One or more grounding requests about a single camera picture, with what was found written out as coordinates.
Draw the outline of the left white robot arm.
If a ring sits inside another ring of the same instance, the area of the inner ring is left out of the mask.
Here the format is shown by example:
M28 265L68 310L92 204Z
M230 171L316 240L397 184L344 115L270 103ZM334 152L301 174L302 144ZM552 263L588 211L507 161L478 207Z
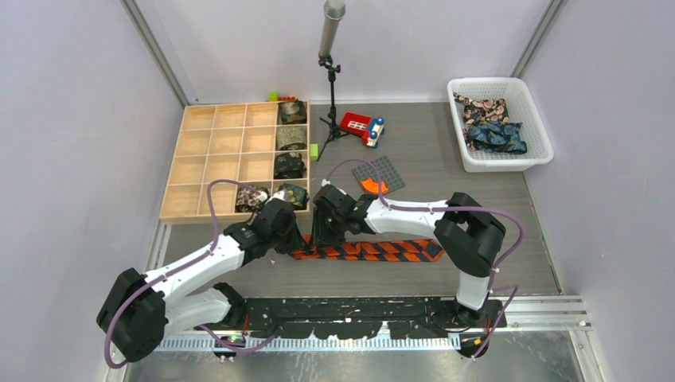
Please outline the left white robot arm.
M288 252L302 245L290 196L278 191L253 221L230 224L192 254L146 274L134 268L123 271L96 318L106 334L107 363L121 368L140 361L165 337L200 324L217 322L225 329L237 328L244 319L243 299L232 288L193 291L271 249Z

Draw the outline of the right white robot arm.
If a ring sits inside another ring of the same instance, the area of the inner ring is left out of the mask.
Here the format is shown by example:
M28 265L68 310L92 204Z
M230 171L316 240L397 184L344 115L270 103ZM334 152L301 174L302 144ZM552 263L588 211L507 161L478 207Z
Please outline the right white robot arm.
M432 202L394 201L364 194L354 199L325 184L313 199L316 244L339 245L353 234L404 233L435 240L459 269L455 318L475 326L486 316L490 274L505 226L466 193Z

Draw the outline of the orange navy striped tie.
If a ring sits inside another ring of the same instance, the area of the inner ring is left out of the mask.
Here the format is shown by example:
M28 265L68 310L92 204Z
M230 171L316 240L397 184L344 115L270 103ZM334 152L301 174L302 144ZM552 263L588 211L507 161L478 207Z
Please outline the orange navy striped tie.
M444 254L434 240L412 239L394 241L351 241L338 245L308 245L293 251L292 259L330 259L388 263L432 263Z

